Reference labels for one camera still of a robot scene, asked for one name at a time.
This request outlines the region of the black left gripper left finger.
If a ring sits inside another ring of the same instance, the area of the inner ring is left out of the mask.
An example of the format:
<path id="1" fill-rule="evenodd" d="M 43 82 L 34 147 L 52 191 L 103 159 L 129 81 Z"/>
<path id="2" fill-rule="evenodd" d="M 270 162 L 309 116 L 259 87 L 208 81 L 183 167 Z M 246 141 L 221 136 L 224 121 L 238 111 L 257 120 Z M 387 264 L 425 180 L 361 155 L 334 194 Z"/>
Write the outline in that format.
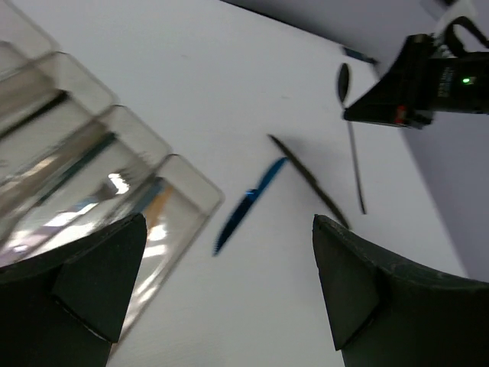
<path id="1" fill-rule="evenodd" d="M 104 366 L 147 241 L 136 213 L 1 268 L 3 366 Z"/>

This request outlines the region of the green handled silver fork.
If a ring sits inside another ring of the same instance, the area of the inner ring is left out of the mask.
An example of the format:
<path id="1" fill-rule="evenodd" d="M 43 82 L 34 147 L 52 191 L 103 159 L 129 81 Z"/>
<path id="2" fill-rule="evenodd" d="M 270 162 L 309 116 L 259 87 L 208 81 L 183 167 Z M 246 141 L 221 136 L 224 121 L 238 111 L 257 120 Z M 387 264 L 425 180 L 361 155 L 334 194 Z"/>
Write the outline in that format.
<path id="1" fill-rule="evenodd" d="M 75 203 L 86 196 L 96 195 L 96 191 L 105 184 L 115 188 L 115 195 L 96 197 L 95 201 L 111 200 L 113 206 L 118 206 L 126 201 L 135 185 L 138 162 L 139 157 L 120 141 L 117 134 L 108 132 L 83 152 L 75 163 L 49 181 L 47 191 L 26 204 L 24 210 L 33 212 L 54 202 Z"/>

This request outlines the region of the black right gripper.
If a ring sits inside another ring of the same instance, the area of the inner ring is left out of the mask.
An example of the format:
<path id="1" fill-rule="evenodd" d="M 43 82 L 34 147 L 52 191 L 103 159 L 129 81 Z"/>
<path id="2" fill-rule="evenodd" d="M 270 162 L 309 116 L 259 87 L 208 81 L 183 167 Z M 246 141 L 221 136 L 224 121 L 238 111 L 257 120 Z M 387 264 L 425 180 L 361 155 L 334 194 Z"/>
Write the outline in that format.
<path id="1" fill-rule="evenodd" d="M 343 119 L 377 125 L 422 128 L 434 112 L 488 114 L 488 53 L 434 57 L 432 38 L 409 36 L 389 70 L 344 107 Z"/>

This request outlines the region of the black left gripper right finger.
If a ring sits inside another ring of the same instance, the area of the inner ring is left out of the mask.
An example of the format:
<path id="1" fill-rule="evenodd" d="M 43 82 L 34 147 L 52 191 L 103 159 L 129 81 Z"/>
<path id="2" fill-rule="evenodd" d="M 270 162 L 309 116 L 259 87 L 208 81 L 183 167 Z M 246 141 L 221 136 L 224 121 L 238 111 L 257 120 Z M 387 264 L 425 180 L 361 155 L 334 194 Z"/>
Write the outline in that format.
<path id="1" fill-rule="evenodd" d="M 313 250 L 346 366 L 486 366 L 488 285 L 426 267 L 324 215 Z"/>

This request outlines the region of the yellow chopstick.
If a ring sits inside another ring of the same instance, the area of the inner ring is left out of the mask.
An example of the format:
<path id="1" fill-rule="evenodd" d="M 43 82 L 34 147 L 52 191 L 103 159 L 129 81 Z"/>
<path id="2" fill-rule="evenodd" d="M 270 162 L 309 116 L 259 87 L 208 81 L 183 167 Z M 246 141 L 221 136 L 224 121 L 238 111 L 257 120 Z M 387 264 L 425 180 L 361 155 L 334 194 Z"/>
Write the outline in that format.
<path id="1" fill-rule="evenodd" d="M 155 196 L 148 208 L 144 211 L 148 232 L 158 224 L 160 214 L 164 211 L 164 207 L 172 193 L 173 186 L 166 185 L 163 191 Z"/>

